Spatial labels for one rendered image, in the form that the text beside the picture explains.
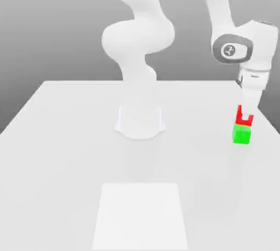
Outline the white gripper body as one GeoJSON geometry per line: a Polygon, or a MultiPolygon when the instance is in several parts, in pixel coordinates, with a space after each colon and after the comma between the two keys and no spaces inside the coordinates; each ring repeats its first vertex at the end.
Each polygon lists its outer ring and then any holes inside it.
{"type": "Polygon", "coordinates": [[[262,93],[262,89],[243,88],[242,111],[255,112],[258,108],[262,93]]]}

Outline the small green cube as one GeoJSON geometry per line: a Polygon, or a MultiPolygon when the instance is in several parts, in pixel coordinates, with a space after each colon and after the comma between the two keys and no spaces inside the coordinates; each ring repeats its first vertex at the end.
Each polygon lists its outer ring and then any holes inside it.
{"type": "Polygon", "coordinates": [[[232,141],[235,144],[248,145],[251,137],[251,128],[246,125],[234,124],[232,131],[232,141]]]}

